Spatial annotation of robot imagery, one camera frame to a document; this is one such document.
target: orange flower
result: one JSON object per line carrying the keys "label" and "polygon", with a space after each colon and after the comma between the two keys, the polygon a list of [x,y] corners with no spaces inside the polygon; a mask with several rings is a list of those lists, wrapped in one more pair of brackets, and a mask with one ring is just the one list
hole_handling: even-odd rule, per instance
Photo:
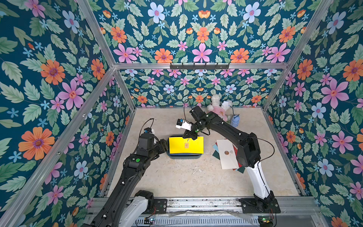
{"label": "orange flower", "polygon": [[126,42],[127,36],[125,35],[125,31],[122,29],[120,30],[119,27],[111,28],[111,35],[112,38],[119,43]]}
{"label": "orange flower", "polygon": [[304,184],[305,183],[304,178],[302,178],[302,176],[299,173],[296,173],[296,175],[297,175],[297,178],[299,178],[299,181],[300,181],[300,184],[301,184],[302,188],[305,189],[306,186]]}
{"label": "orange flower", "polygon": [[58,61],[53,62],[52,60],[47,60],[46,62],[46,65],[42,64],[40,66],[40,68],[43,70],[40,73],[42,74],[42,77],[45,77],[45,81],[49,84],[53,83],[54,85],[62,82],[62,78],[66,77],[63,66],[59,66]]}
{"label": "orange flower", "polygon": [[127,125],[129,123],[129,120],[130,120],[130,115],[126,117],[125,125]]}
{"label": "orange flower", "polygon": [[29,42],[28,42],[28,46],[29,46],[30,49],[35,50],[34,46]]}
{"label": "orange flower", "polygon": [[195,98],[195,101],[197,101],[198,103],[203,102],[203,96],[197,96],[197,97]]}
{"label": "orange flower", "polygon": [[300,11],[297,13],[297,17],[298,17],[298,18],[300,18],[300,17],[304,16],[305,12],[306,12],[306,10],[305,10],[305,9],[300,10]]}
{"label": "orange flower", "polygon": [[211,12],[209,10],[206,11],[201,10],[198,12],[198,15],[200,18],[208,18],[211,15]]}
{"label": "orange flower", "polygon": [[269,115],[269,119],[271,121],[271,124],[273,124],[273,118]]}
{"label": "orange flower", "polygon": [[347,65],[344,68],[345,73],[343,73],[343,77],[347,78],[347,81],[357,81],[359,80],[360,76],[363,76],[363,59],[358,59],[358,61],[356,62],[351,61],[349,63],[349,65]]}
{"label": "orange flower", "polygon": [[260,102],[260,101],[261,101],[261,99],[262,99],[262,97],[261,97],[261,96],[256,95],[256,96],[254,96],[254,97],[251,99],[251,101],[252,101],[252,102],[254,102],[254,103],[258,103],[258,102]]}
{"label": "orange flower", "polygon": [[109,11],[104,10],[102,12],[103,12],[103,14],[104,14],[105,17],[107,17],[107,18],[110,18],[111,17],[111,13]]}
{"label": "orange flower", "polygon": [[107,173],[105,175],[103,175],[102,179],[101,179],[101,184],[99,185],[99,189],[102,190],[103,188],[103,184],[105,183],[105,180],[106,180],[106,177],[107,177]]}
{"label": "orange flower", "polygon": [[286,133],[286,139],[288,140],[288,142],[290,142],[290,143],[295,142],[295,138],[296,138],[296,135],[293,131],[288,131]]}
{"label": "orange flower", "polygon": [[137,97],[137,101],[139,101],[141,103],[147,103],[147,98],[144,96],[139,96],[139,97]]}
{"label": "orange flower", "polygon": [[102,62],[100,62],[98,59],[93,59],[91,69],[93,70],[94,77],[97,77],[98,80],[101,80],[105,74],[105,69],[103,68]]}
{"label": "orange flower", "polygon": [[114,133],[112,131],[110,131],[109,133],[107,133],[107,136],[106,136],[106,144],[107,144],[107,146],[111,146],[112,145],[114,138],[115,138],[115,136],[114,136]]}
{"label": "orange flower", "polygon": [[44,153],[48,153],[54,144],[54,137],[49,129],[43,131],[42,127],[34,127],[33,133],[26,131],[21,138],[26,142],[19,143],[19,151],[23,152],[23,157],[30,160],[35,155],[35,160],[43,159]]}
{"label": "orange flower", "polygon": [[361,142],[359,144],[359,147],[363,150],[363,135],[362,134],[357,135],[357,141]]}
{"label": "orange flower", "polygon": [[72,215],[76,216],[78,214],[78,211],[79,211],[79,207],[74,208]]}
{"label": "orange flower", "polygon": [[231,62],[232,63],[245,63],[246,60],[249,58],[248,50],[244,48],[240,48],[240,50],[235,50],[231,55]]}
{"label": "orange flower", "polygon": [[291,40],[295,33],[295,27],[288,26],[286,29],[282,30],[281,35],[279,36],[280,42],[287,42]]}
{"label": "orange flower", "polygon": [[208,40],[208,35],[209,35],[209,31],[207,31],[206,27],[201,27],[199,29],[199,31],[197,32],[197,39],[200,42],[205,42],[206,40]]}
{"label": "orange flower", "polygon": [[301,80],[305,80],[307,77],[311,75],[311,70],[313,70],[312,61],[309,59],[305,59],[302,63],[300,63],[299,68],[297,70],[298,78]]}
{"label": "orange flower", "polygon": [[217,35],[217,34],[221,33],[221,29],[215,27],[214,30],[213,30],[213,32],[214,32],[214,34]]}
{"label": "orange flower", "polygon": [[158,61],[158,63],[171,63],[173,56],[170,55],[170,51],[169,50],[165,50],[164,48],[161,48],[160,51],[157,50],[155,52],[156,56],[155,56],[155,60]]}
{"label": "orange flower", "polygon": [[333,217],[331,225],[333,227],[348,227],[347,223],[343,222],[339,217]]}
{"label": "orange flower", "polygon": [[193,33],[193,29],[192,28],[188,28],[187,29],[187,34],[192,34]]}

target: green leaf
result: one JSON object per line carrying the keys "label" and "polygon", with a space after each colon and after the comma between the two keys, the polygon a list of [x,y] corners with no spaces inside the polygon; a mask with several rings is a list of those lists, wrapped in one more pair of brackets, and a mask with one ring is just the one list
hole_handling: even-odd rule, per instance
{"label": "green leaf", "polygon": [[25,111],[23,113],[24,116],[24,124],[28,123],[29,121],[34,121],[36,118],[40,116],[42,113],[42,109],[40,106],[35,104],[29,104],[27,108],[25,108]]}
{"label": "green leaf", "polygon": [[14,82],[20,85],[23,76],[21,75],[21,70],[17,64],[10,61],[4,61],[1,64],[1,69],[4,70],[5,75],[7,75],[9,79],[14,80]]}

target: floral wallpaper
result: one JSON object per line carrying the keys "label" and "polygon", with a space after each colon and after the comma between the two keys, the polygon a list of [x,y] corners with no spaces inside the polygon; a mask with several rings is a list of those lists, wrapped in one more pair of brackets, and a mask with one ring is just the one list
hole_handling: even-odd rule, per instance
{"label": "floral wallpaper", "polygon": [[319,2],[105,0],[91,7],[119,62],[244,63],[287,61]]}
{"label": "floral wallpaper", "polygon": [[363,224],[363,5],[335,1],[269,108],[305,192],[333,227]]}
{"label": "floral wallpaper", "polygon": [[[0,27],[3,215],[108,65],[75,1],[2,1]],[[79,215],[67,216],[66,226],[80,222],[102,188],[127,112],[113,79],[18,226],[64,225],[76,207]]]}

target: pink plush toy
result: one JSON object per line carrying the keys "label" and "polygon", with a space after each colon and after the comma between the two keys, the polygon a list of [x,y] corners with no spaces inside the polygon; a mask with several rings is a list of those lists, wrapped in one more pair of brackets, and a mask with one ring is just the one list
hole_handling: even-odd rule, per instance
{"label": "pink plush toy", "polygon": [[217,94],[212,95],[212,103],[207,106],[208,111],[212,111],[220,116],[224,121],[228,120],[226,111],[232,106],[232,101],[224,101],[220,106],[220,97]]}

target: light blue flower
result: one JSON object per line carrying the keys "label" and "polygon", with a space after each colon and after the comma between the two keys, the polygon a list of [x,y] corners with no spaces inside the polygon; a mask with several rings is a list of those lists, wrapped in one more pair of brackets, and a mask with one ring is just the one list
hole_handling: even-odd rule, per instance
{"label": "light blue flower", "polygon": [[19,113],[19,110],[15,111],[14,108],[11,108],[11,111],[7,111],[6,113],[11,114],[11,118],[13,118],[14,116],[18,117],[19,115],[17,115],[17,113]]}
{"label": "light blue flower", "polygon": [[117,17],[118,17],[118,15],[117,14],[115,14],[115,13],[112,13],[112,17],[116,20],[116,19],[118,19]]}
{"label": "light blue flower", "polygon": [[199,19],[198,19],[198,15],[193,15],[192,20],[194,20],[194,22],[196,22],[197,20],[199,20]]}
{"label": "light blue flower", "polygon": [[63,223],[63,221],[66,219],[66,214],[61,214],[61,218],[58,220],[59,222]]}
{"label": "light blue flower", "polygon": [[65,177],[67,172],[66,168],[64,168],[64,170],[61,171],[61,177]]}
{"label": "light blue flower", "polygon": [[13,162],[15,163],[18,159],[21,159],[20,155],[21,155],[21,152],[19,153],[16,153],[16,151],[13,152],[13,156],[10,156],[9,159],[12,160],[13,159]]}
{"label": "light blue flower", "polygon": [[163,14],[165,14],[165,17],[170,16],[170,11],[168,11],[167,9],[165,9],[165,11],[163,12]]}
{"label": "light blue flower", "polygon": [[41,42],[34,42],[34,43],[35,43],[35,49],[39,49],[39,50],[44,49],[44,47],[42,47],[42,43]]}
{"label": "light blue flower", "polygon": [[100,20],[102,20],[102,21],[105,21],[106,20],[106,18],[105,18],[105,16],[103,14],[99,14],[98,16],[99,16],[99,19]]}
{"label": "light blue flower", "polygon": [[39,118],[40,123],[38,124],[38,126],[42,126],[42,128],[44,128],[45,125],[47,125],[48,123],[46,122],[46,118],[45,119],[41,119]]}
{"label": "light blue flower", "polygon": [[26,54],[28,57],[30,57],[30,56],[34,56],[33,54],[32,54],[32,50],[27,50],[25,47],[24,47],[24,52],[23,52],[23,54]]}
{"label": "light blue flower", "polygon": [[214,22],[214,20],[216,20],[216,15],[211,15],[211,17],[209,18],[209,20],[211,20],[212,22]]}
{"label": "light blue flower", "polygon": [[41,106],[43,106],[43,107],[44,107],[44,109],[46,110],[46,109],[48,109],[48,108],[49,108],[49,104],[50,104],[49,102],[47,102],[47,101],[45,101],[45,100],[44,100],[44,102],[43,102],[43,103],[41,103],[40,105],[41,105]]}

